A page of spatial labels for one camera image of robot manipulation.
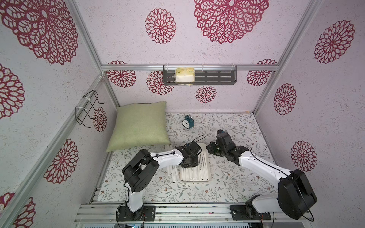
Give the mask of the straw group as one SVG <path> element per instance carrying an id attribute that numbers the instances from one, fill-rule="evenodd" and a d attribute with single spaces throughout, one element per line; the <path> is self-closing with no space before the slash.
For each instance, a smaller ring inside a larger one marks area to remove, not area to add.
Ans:
<path id="1" fill-rule="evenodd" d="M 196 171 L 195 171 L 195 167 L 190 169 L 190 181 L 195 181 L 196 179 Z"/>
<path id="2" fill-rule="evenodd" d="M 201 155 L 201 175 L 202 175 L 202 179 L 205 180 L 205 156 Z"/>
<path id="3" fill-rule="evenodd" d="M 189 181 L 189 169 L 188 168 L 185 168 L 186 170 L 186 181 Z"/>
<path id="4" fill-rule="evenodd" d="M 198 167 L 195 167 L 195 168 L 194 168 L 194 179 L 195 179 L 196 181 L 198 181 L 198 180 L 199 180 L 199 169 L 198 169 Z"/>

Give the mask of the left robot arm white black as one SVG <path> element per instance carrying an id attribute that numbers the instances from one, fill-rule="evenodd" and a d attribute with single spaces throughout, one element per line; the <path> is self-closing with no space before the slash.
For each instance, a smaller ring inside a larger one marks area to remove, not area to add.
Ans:
<path id="1" fill-rule="evenodd" d="M 199 165 L 198 156 L 202 151 L 202 147 L 196 141 L 160 153 L 140 150 L 122 169 L 124 186 L 127 187 L 128 193 L 126 206 L 129 211 L 134 213 L 142 208 L 143 190 L 159 169 L 172 165 L 180 165 L 183 168 L 196 167 Z"/>

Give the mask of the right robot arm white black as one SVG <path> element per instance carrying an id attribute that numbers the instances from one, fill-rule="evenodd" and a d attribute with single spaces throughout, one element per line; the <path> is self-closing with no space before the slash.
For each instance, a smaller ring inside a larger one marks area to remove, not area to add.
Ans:
<path id="1" fill-rule="evenodd" d="M 265 213 L 282 212 L 291 219 L 298 220 L 317 203 L 314 190 L 302 170 L 291 171 L 269 164 L 251 149 L 237 146 L 223 130 L 218 130 L 216 140 L 210 142 L 206 149 L 212 155 L 225 157 L 228 161 L 253 171 L 277 187 L 276 194 L 258 194 L 245 203 L 241 213 L 248 219 L 255 219 L 256 216 L 263 218 Z"/>

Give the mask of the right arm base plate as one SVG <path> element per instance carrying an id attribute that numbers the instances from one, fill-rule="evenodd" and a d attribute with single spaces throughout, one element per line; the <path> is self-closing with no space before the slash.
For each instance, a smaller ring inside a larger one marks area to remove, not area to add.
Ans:
<path id="1" fill-rule="evenodd" d="M 232 219 L 234 221 L 243 220 L 271 220 L 269 213 L 258 213 L 253 206 L 246 205 L 231 205 L 230 206 Z"/>

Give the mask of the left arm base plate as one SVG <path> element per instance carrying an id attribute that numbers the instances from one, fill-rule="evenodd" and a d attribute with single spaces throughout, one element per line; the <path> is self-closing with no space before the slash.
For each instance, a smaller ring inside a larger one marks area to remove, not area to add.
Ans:
<path id="1" fill-rule="evenodd" d="M 116 212 L 116 221 L 154 221 L 155 215 L 156 206 L 142 206 L 142 208 L 140 208 L 136 212 L 132 212 L 127 206 L 120 205 Z"/>

